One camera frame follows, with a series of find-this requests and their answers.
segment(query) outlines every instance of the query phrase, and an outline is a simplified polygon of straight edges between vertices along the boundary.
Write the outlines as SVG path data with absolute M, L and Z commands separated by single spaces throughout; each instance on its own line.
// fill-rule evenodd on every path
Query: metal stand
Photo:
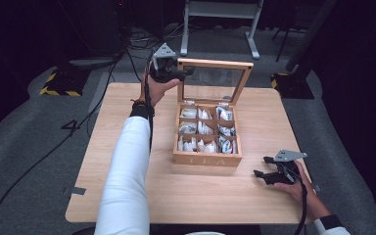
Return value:
M 246 32 L 246 39 L 249 43 L 250 50 L 254 59 L 259 59 L 260 54 L 256 46 L 253 36 L 258 25 L 261 7 L 264 0 L 259 0 L 257 4 L 241 4 L 241 3 L 218 3 L 218 2 L 185 2 L 184 15 L 184 34 L 181 43 L 181 56 L 188 54 L 188 21 L 189 16 L 198 17 L 219 17 L 219 18 L 238 18 L 253 19 L 251 31 Z

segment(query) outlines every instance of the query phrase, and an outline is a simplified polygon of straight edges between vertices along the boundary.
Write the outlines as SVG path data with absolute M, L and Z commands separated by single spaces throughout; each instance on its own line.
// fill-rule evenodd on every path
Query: hand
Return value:
M 307 175 L 305 174 L 304 168 L 302 167 L 302 164 L 298 161 L 295 161 L 295 164 L 298 166 L 299 174 L 301 175 L 302 181 L 304 182 L 304 185 L 307 189 L 307 197 L 316 196 L 313 192 L 312 185 L 309 182 L 309 179 L 307 178 Z M 302 203 L 302 186 L 301 182 L 297 179 L 296 182 L 292 185 L 290 184 L 284 184 L 284 183 L 274 183 L 273 186 L 285 193 L 288 193 L 299 203 Z
M 167 83 L 159 83 L 156 82 L 153 78 L 151 78 L 150 75 L 146 76 L 143 74 L 143 79 L 141 82 L 141 90 L 140 90 L 140 97 L 139 100 L 145 101 L 145 77 L 148 78 L 148 84 L 149 84 L 149 95 L 151 96 L 151 106 L 152 108 L 155 108 L 155 106 L 160 102 L 162 97 L 165 95 L 165 92 L 175 86 L 177 86 L 180 83 L 180 80 L 175 78 Z
M 312 216 L 313 219 L 318 219 L 320 217 L 330 215 L 331 212 L 314 193 L 312 185 L 310 184 L 309 179 L 307 178 L 302 164 L 298 161 L 295 161 L 295 164 L 298 166 L 302 182 L 304 183 L 307 189 L 306 205 L 309 214 Z M 273 186 L 285 193 L 290 194 L 292 198 L 294 198 L 296 201 L 302 204 L 302 186 L 299 180 L 297 180 L 293 185 L 275 183 Z

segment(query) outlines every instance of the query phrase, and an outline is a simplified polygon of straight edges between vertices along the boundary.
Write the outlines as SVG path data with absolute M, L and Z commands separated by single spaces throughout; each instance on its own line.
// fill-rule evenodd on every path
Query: yellow and black hazard tape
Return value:
M 57 79 L 57 70 L 53 70 L 51 75 L 48 77 L 47 81 L 39 92 L 40 95 L 65 95 L 65 96 L 82 96 L 81 88 L 68 87 L 67 84 L 60 84 L 61 82 Z
M 278 72 L 278 73 L 274 73 L 270 76 L 271 87 L 275 90 L 279 90 L 278 87 L 277 87 L 277 80 L 276 80 L 276 78 L 279 77 L 279 76 L 289 76 L 289 74 Z

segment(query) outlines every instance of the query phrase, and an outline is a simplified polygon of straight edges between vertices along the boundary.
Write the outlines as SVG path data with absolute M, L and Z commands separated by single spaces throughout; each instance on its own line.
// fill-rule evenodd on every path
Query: person's arm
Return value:
M 307 189 L 306 205 L 307 212 L 314 219 L 314 224 L 319 234 L 321 235 L 347 235 L 350 234 L 347 229 L 341 224 L 339 218 L 332 214 L 325 204 L 314 193 L 313 188 L 307 178 L 307 175 L 301 163 L 295 161 L 298 166 L 302 181 Z M 302 187 L 301 183 L 297 181 L 293 185 L 275 183 L 275 188 L 288 193 L 299 203 L 302 203 Z
M 179 83 L 155 82 L 148 76 L 151 105 Z M 145 100 L 144 80 L 139 101 Z M 112 156 L 111 167 L 99 206 L 95 234 L 149 234 L 149 211 L 145 177 L 149 165 L 150 126 L 144 105 L 133 108 L 124 123 Z

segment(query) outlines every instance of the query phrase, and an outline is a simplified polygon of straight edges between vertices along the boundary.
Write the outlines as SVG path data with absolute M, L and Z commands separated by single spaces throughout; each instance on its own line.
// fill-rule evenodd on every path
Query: wooden box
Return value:
M 178 59 L 178 70 L 193 74 L 177 88 L 174 164 L 236 167 L 240 163 L 236 103 L 252 69 L 253 63 Z

